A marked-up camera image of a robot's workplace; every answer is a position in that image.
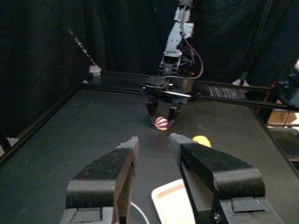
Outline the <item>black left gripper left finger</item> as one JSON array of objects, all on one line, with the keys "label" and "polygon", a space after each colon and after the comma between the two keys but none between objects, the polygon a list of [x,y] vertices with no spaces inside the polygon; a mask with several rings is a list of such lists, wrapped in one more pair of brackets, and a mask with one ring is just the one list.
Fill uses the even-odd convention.
[{"label": "black left gripper left finger", "polygon": [[128,224],[139,139],[88,164],[67,187],[60,224]]}]

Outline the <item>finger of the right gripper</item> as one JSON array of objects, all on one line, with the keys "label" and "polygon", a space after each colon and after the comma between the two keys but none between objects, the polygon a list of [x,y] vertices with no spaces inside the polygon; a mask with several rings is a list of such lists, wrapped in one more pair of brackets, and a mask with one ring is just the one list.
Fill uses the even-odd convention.
[{"label": "finger of the right gripper", "polygon": [[159,106],[157,100],[156,99],[149,99],[145,103],[145,106],[147,106],[149,121],[153,122],[155,118],[156,118],[156,111],[157,111],[157,106]]},{"label": "finger of the right gripper", "polygon": [[169,113],[168,113],[168,121],[173,121],[179,115],[181,111],[181,105],[180,104],[173,104],[171,107],[169,107]]}]

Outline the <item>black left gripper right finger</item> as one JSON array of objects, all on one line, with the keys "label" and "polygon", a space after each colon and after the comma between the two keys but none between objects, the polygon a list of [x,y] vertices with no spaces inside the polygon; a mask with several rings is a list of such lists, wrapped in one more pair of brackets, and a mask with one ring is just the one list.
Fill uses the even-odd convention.
[{"label": "black left gripper right finger", "polygon": [[284,224],[267,200],[262,173],[251,164],[175,133],[169,145],[195,224]]}]

